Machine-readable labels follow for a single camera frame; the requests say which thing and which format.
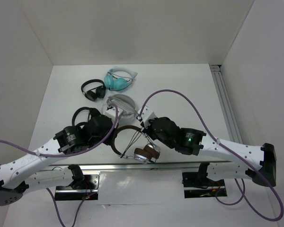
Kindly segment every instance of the table surface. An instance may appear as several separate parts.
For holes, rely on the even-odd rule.
[[[44,96],[40,114],[31,140],[30,149],[49,140],[60,129],[71,123],[72,114],[79,107],[101,108],[80,93],[81,84],[93,78],[103,78],[112,66],[54,66]],[[200,110],[212,132],[228,140],[225,121],[208,65],[129,65],[139,74],[134,84],[124,91],[140,107],[148,95],[159,89],[174,89],[187,95]],[[204,130],[196,114],[185,100],[175,94],[159,94],[149,102],[157,116],[167,116],[181,127]],[[120,136],[118,146],[126,145]],[[161,146],[159,162],[187,162],[214,160],[210,157],[183,156]],[[61,161],[72,163],[123,163],[111,149],[101,145],[94,151]],[[234,180],[226,180],[228,197],[234,202],[240,197]],[[264,187],[246,181],[247,196],[261,213],[273,217]],[[184,199],[182,174],[168,171],[101,172],[97,201],[83,203],[76,227],[277,227],[257,216],[241,202],[234,207],[219,204],[215,198]],[[66,226],[71,226],[79,201],[59,201],[58,207]],[[59,227],[53,202],[46,190],[32,192],[9,206],[4,227]]]
[[[229,140],[226,123],[214,86],[212,74],[207,64],[158,64],[158,65],[123,65],[138,72],[133,84],[122,92],[106,91],[104,99],[91,102],[80,91],[81,84],[89,79],[104,79],[106,72],[114,65],[54,66],[50,76],[40,113],[35,125],[29,146],[30,150],[40,147],[57,132],[70,125],[74,112],[83,106],[94,107],[101,111],[106,100],[113,94],[124,94],[131,97],[138,108],[153,92],[161,89],[173,89],[186,95],[197,107],[204,121],[214,135]],[[98,84],[87,86],[85,90]],[[204,130],[199,118],[189,103],[174,93],[155,95],[148,103],[158,117],[169,117],[180,127]],[[85,121],[87,112],[78,115],[78,120]],[[133,135],[126,130],[118,135],[115,141],[119,150],[124,150]],[[139,139],[128,155],[136,147],[144,147],[145,138]],[[200,162],[218,160],[213,157],[185,156],[175,150],[155,142],[161,148],[158,163]],[[59,164],[121,164],[136,163],[129,159],[120,159],[109,146],[104,144],[84,155],[71,157]]]

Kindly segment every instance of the white wall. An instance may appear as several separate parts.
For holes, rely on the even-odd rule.
[[[284,0],[255,0],[222,74],[243,141],[275,145],[276,189],[284,202]],[[278,214],[279,206],[271,192],[269,196]]]
[[[0,0],[0,139],[28,147],[52,67],[18,3]],[[0,145],[1,164],[20,155]]]
[[[221,64],[253,0],[19,0],[54,65]]]

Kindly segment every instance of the purple cable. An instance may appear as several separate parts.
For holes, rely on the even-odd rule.
[[[55,200],[55,197],[54,197],[52,191],[51,191],[49,188],[46,188],[46,190],[47,190],[48,193],[51,195],[51,198],[52,198],[52,200],[53,200],[53,204],[54,204],[54,206],[55,206],[56,213],[57,213],[57,217],[58,217],[58,219],[59,219],[59,221],[60,221],[60,224],[61,224],[63,227],[66,227],[66,226],[64,225],[64,223],[63,223],[61,217],[60,217],[60,213],[59,213],[59,210],[58,210],[58,206],[57,206],[57,203],[56,203],[56,200]],[[77,220],[77,216],[78,216],[78,213],[79,213],[79,210],[80,210],[80,207],[82,206],[82,204],[83,204],[84,201],[85,201],[85,200],[82,200],[82,201],[80,202],[80,204],[79,204],[79,206],[78,206],[78,208],[77,208],[77,211],[76,211],[76,215],[75,215],[74,222],[73,222],[73,224],[72,224],[71,227],[74,227],[74,226],[75,226],[76,220]]]
[[[113,132],[114,128],[117,125],[117,122],[118,122],[118,107],[115,104],[111,104],[111,106],[113,106],[115,108],[115,110],[116,110],[116,112],[115,112],[115,120],[114,120],[114,123],[113,123],[113,126],[111,127],[111,129],[108,131],[108,133],[105,135],[105,137],[99,143],[95,144],[94,146],[92,146],[89,149],[86,149],[84,151],[81,151],[81,152],[78,152],[78,153],[74,153],[74,154],[67,154],[67,155],[40,154],[40,156],[42,156],[42,157],[72,157],[72,156],[84,154],[86,152],[89,152],[92,149],[95,149],[97,146],[99,146],[101,143],[103,143],[110,136],[110,134]],[[15,148],[17,148],[19,150],[22,150],[22,151],[24,151],[24,152],[26,152],[28,154],[31,154],[31,155],[37,155],[33,151],[27,150],[27,149],[25,149],[25,148],[23,148],[21,146],[18,146],[18,145],[14,144],[14,143],[11,143],[11,142],[8,142],[8,141],[5,141],[5,140],[0,140],[0,143],[5,143],[7,145],[15,147]]]
[[[222,204],[225,205],[225,206],[233,206],[233,205],[236,205],[236,204],[238,204],[239,202],[241,202],[242,199],[244,198],[244,195],[245,195],[245,182],[244,182],[243,179],[241,179],[241,181],[242,181],[242,184],[243,184],[243,191],[241,191],[242,195],[241,195],[241,198],[239,198],[238,201],[232,202],[232,203],[225,203],[225,202],[221,201],[221,200],[218,198],[218,194],[219,194],[220,191],[224,190],[224,188],[221,188],[219,191],[216,192],[216,196],[215,196],[215,197],[216,197],[217,201],[218,201],[219,203],[222,203]],[[236,182],[237,186],[240,187],[239,182],[238,182],[237,179],[235,179],[235,182]]]
[[[209,136],[215,141],[217,142],[217,139],[213,136],[213,134],[209,131],[208,127],[206,126],[202,116],[200,115],[199,111],[197,110],[197,108],[195,107],[195,105],[182,93],[178,92],[178,91],[174,91],[174,90],[170,90],[170,89],[164,89],[164,90],[159,90],[156,91],[154,93],[152,93],[144,102],[141,111],[139,113],[139,117],[141,117],[143,109],[145,108],[147,102],[150,100],[151,97],[153,97],[155,94],[161,93],[161,92],[173,92],[176,93],[180,96],[182,96],[186,101],[188,101],[188,103],[192,106],[192,108],[195,110],[196,114],[198,115],[202,125],[204,126],[205,130],[207,131],[207,133],[209,134]],[[226,149],[227,151],[229,151],[230,153],[232,153],[234,156],[236,156],[237,158],[239,158],[242,162],[244,162],[246,165],[248,165],[265,183],[266,185],[268,185],[268,187],[271,189],[271,191],[274,193],[275,197],[277,198],[279,204],[280,204],[280,215],[276,218],[268,218],[263,216],[262,214],[260,214],[258,211],[256,211],[256,209],[250,204],[250,202],[247,200],[246,196],[244,196],[244,199],[246,200],[247,204],[253,209],[253,211],[255,211],[256,214],[258,214],[260,217],[262,217],[265,220],[268,221],[278,221],[280,220],[283,215],[284,215],[284,206],[282,203],[282,200],[280,198],[280,196],[278,195],[278,193],[276,192],[276,190],[273,188],[273,186],[269,183],[269,181],[256,169],[254,168],[254,166],[252,164],[250,164],[248,161],[246,161],[244,158],[242,158],[240,155],[238,155],[236,152],[234,152],[232,149],[228,148],[227,146],[225,146],[224,144],[220,143],[220,146],[223,147],[224,149]]]

